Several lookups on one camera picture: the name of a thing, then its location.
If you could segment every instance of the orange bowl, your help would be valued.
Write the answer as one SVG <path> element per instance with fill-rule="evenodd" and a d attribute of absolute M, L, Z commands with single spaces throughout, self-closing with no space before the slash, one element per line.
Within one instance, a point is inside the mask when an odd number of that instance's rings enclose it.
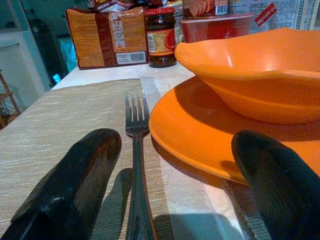
<path fill-rule="evenodd" d="M 280 28 L 180 43 L 176 59 L 234 111 L 276 124 L 320 119 L 320 31 Z"/>

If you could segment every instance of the packaged bread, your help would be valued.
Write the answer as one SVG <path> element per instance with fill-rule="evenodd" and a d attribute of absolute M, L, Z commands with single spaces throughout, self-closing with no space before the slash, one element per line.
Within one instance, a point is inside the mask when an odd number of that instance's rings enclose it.
<path fill-rule="evenodd" d="M 112 13 L 69 8 L 66 19 L 80 69 L 147 62 L 142 7 Z"/>

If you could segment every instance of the fork handle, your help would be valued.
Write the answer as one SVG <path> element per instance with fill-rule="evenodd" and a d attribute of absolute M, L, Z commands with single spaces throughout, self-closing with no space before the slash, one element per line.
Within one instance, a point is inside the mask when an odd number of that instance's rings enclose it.
<path fill-rule="evenodd" d="M 133 142 L 133 174 L 131 202 L 126 240 L 156 240 L 157 235 L 148 201 L 143 136 L 135 134 Z"/>

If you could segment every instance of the orange plate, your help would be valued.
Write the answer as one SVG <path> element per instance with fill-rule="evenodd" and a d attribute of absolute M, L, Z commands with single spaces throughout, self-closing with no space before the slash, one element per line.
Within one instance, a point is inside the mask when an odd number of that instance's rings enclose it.
<path fill-rule="evenodd" d="M 320 121 L 280 125 L 247 118 L 231 110 L 197 77 L 160 99 L 151 113 L 149 128 L 153 138 L 172 155 L 224 179 L 246 183 L 231 152 L 233 135 L 244 129 L 281 141 L 320 175 Z"/>

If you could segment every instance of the fork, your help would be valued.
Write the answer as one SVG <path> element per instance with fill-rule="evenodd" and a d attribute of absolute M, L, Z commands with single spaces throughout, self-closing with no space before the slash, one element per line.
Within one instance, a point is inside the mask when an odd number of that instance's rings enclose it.
<path fill-rule="evenodd" d="M 133 143 L 132 191 L 125 239 L 155 240 L 157 235 L 148 201 L 144 166 L 143 138 L 149 133 L 149 111 L 143 90 L 144 113 L 142 113 L 138 91 L 136 93 L 137 108 L 134 93 L 131 92 L 132 107 L 129 105 L 128 93 L 125 93 L 125 133 L 132 137 Z"/>

